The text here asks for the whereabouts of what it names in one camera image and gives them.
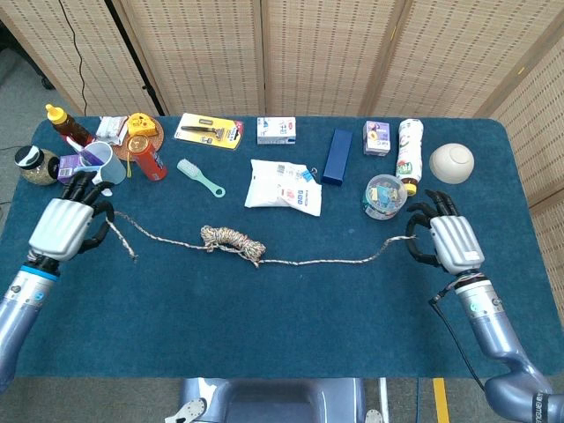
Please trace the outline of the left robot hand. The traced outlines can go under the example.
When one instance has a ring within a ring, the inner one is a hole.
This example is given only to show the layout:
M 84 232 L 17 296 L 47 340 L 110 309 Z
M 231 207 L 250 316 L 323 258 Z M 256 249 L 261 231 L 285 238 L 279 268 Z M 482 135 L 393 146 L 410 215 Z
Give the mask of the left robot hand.
M 115 185 L 95 184 L 93 178 L 93 172 L 77 172 L 62 194 L 48 203 L 29 239 L 28 262 L 67 262 L 105 240 L 115 219 L 114 208 L 98 197 Z

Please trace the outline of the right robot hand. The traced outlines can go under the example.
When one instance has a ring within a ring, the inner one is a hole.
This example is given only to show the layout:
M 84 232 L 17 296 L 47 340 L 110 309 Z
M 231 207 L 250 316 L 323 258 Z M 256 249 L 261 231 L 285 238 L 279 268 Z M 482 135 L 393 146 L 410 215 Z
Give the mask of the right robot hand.
M 485 261 L 478 239 L 469 223 L 462 216 L 452 198 L 445 192 L 426 189 L 425 194 L 433 201 L 434 207 L 424 202 L 410 205 L 412 212 L 405 235 L 406 247 L 412 258 L 426 265 L 443 268 L 451 275 L 476 271 Z M 434 253 L 421 252 L 415 241 L 415 227 L 426 228 L 434 244 Z

